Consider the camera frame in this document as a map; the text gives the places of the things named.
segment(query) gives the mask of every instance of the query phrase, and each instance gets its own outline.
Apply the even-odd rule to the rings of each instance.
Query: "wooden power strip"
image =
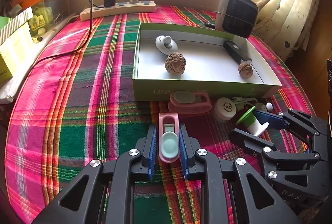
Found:
[[[139,13],[139,12],[155,12],[156,4],[153,1],[140,1],[138,3],[116,3],[110,7],[93,7],[92,17],[99,18],[117,14]],[[84,9],[80,14],[81,21],[90,19],[90,8]]]

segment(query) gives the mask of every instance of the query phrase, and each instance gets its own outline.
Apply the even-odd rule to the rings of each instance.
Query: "curtain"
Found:
[[[319,0],[252,0],[259,13],[253,33],[285,61],[298,48],[306,50]]]

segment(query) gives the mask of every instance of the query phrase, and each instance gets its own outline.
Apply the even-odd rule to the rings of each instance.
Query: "walnut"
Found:
[[[242,78],[250,78],[252,76],[252,74],[254,73],[252,71],[252,66],[250,64],[247,63],[242,63],[239,65],[238,67],[239,70],[239,74],[241,75]]]
[[[168,55],[165,63],[168,73],[182,75],[185,72],[186,60],[180,52],[173,52]]]

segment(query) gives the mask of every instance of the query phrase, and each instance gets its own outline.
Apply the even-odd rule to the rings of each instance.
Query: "striped tablecloth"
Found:
[[[132,149],[146,136],[149,124],[157,122],[159,112],[168,111],[167,102],[134,101],[132,66],[139,23],[203,26],[214,20],[215,14],[174,6],[97,18],[86,47],[32,69],[12,113],[5,156],[9,201],[25,223],[31,223],[90,160],[116,159]],[[68,24],[40,57],[74,50],[88,29],[89,21]],[[270,100],[275,112],[292,107],[313,113],[285,64],[258,38],[249,41],[283,84]],[[179,117],[203,148],[224,159],[244,156],[228,139],[234,120],[220,124],[210,113]],[[285,131],[269,130],[262,137],[281,151],[303,151],[302,143]],[[245,158],[255,164],[252,157]],[[199,223],[199,201],[200,183],[184,180],[179,161],[157,163],[152,182],[136,184],[135,222]],[[231,208],[228,211],[232,223]]]

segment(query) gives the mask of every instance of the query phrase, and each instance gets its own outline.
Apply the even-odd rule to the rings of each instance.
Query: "pink clip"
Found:
[[[199,114],[205,113],[212,109],[212,104],[207,92],[193,92],[196,96],[203,96],[206,102],[192,103],[192,104],[181,104],[174,99],[174,93],[171,93],[168,103],[168,109],[170,112],[176,112],[178,114]]]
[[[162,147],[161,147],[161,140],[162,136],[164,134],[164,124],[166,123],[173,123],[174,124],[174,133],[177,135],[177,150],[178,153],[173,158],[166,158],[162,154]],[[179,145],[179,116],[177,113],[159,113],[159,158],[166,162],[166,163],[172,163],[176,161],[179,158],[180,154],[180,145]]]

